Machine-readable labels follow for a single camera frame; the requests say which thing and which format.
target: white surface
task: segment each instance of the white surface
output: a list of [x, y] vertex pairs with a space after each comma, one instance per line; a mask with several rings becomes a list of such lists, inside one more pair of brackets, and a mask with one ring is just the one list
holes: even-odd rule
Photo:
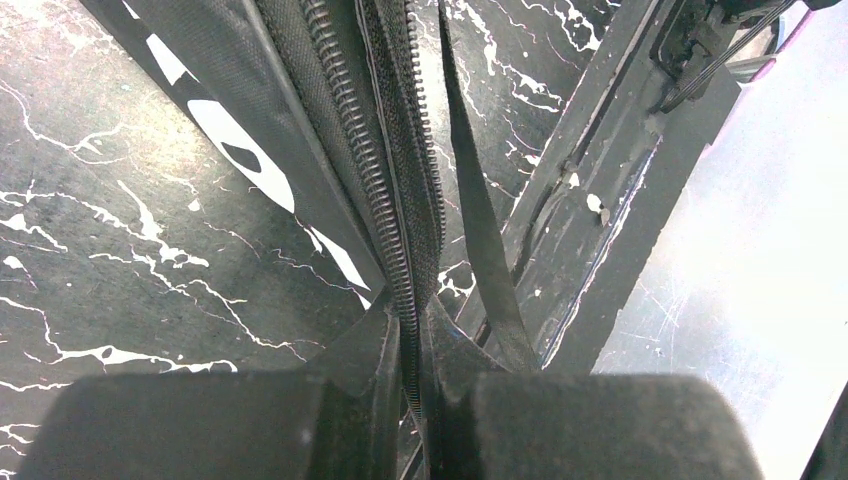
[[848, 379], [848, 2], [746, 87], [595, 372], [688, 373], [797, 479]]

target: nylon strap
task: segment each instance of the nylon strap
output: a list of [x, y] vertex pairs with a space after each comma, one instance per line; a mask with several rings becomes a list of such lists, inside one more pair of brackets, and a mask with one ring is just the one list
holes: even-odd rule
[[538, 371], [539, 360], [531, 347], [515, 300], [515, 288], [507, 267], [503, 240], [480, 167], [471, 122], [462, 100], [444, 0], [439, 0], [439, 33], [468, 260], [477, 278], [477, 289], [492, 333], [504, 353], [506, 366], [513, 372]]

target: cable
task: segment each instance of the cable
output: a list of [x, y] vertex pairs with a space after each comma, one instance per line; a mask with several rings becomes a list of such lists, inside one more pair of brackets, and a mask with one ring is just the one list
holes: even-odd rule
[[721, 68], [722, 65], [727, 62], [730, 57], [739, 53], [739, 50], [747, 45], [751, 40], [754, 39], [757, 35], [760, 34], [766, 27], [772, 24], [776, 18], [778, 18], [783, 12], [789, 9], [792, 4], [795, 3], [795, 0], [784, 0], [783, 3], [775, 7], [774, 10], [769, 12], [766, 16], [760, 19], [756, 25], [750, 30], [748, 30], [745, 35], [742, 36], [736, 43], [730, 46], [724, 53], [719, 55], [715, 60], [710, 63], [707, 68], [703, 69], [701, 73], [699, 73], [695, 78], [688, 81], [682, 88], [679, 88], [679, 85], [674, 88], [672, 91], [666, 95], [663, 100], [662, 105], [660, 106], [660, 110], [668, 113], [674, 110], [678, 105], [683, 103], [684, 100], [689, 98], [696, 90], [701, 88], [710, 78], [715, 74], [715, 72]]

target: black marble pattern surface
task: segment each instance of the black marble pattern surface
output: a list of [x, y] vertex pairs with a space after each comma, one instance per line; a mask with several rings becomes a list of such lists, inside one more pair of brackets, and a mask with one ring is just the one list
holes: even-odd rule
[[[474, 139], [502, 228], [511, 218], [617, 3], [608, 0], [453, 0], [448, 10]], [[475, 285], [465, 253], [435, 0], [418, 13], [425, 93], [442, 162], [447, 235], [439, 299], [456, 318]]]
[[[506, 225], [616, 4], [453, 0], [465, 99]], [[435, 2], [417, 18], [448, 202], [439, 297], [465, 257]], [[362, 314], [326, 251], [243, 178], [74, 0], [0, 0], [0, 477], [83, 375], [276, 369]]]

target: zipper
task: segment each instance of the zipper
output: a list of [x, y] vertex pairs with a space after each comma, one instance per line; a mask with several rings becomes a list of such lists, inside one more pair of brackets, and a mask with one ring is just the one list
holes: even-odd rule
[[[375, 148], [363, 121], [363, 105], [352, 86], [327, 1], [301, 0], [300, 4], [376, 224], [376, 242], [400, 324], [404, 391], [410, 409], [420, 419], [419, 315], [429, 296], [435, 293], [445, 212], [421, 87], [415, 25], [409, 15], [414, 6], [411, 1], [405, 1], [403, 9], [397, 10], [397, 4], [391, 1], [380, 6], [374, 0], [356, 2], [386, 143], [387, 158], [381, 158], [382, 153]], [[422, 182], [426, 197], [417, 188]]]
[[415, 98], [410, 99], [409, 108], [412, 111], [417, 111], [418, 115], [421, 117], [421, 138], [419, 142], [423, 145], [426, 158], [427, 158], [427, 166], [430, 169], [430, 177], [432, 182], [428, 185], [432, 185], [432, 196], [433, 203], [436, 205], [438, 216], [439, 216], [439, 242], [441, 244], [445, 243], [445, 202], [444, 202], [444, 194], [442, 192], [442, 182], [439, 174], [439, 162], [436, 158], [436, 149], [435, 142], [433, 141], [433, 133], [430, 128], [430, 114], [427, 111], [427, 96], [424, 94], [424, 75], [421, 71], [421, 55], [419, 52], [418, 45], [418, 34], [417, 29], [418, 25], [415, 24], [415, 2], [413, 0], [404, 0], [403, 9], [406, 14], [406, 31], [409, 37], [409, 53], [410, 58], [412, 59], [412, 72], [409, 78], [412, 79], [413, 88], [415, 90]]

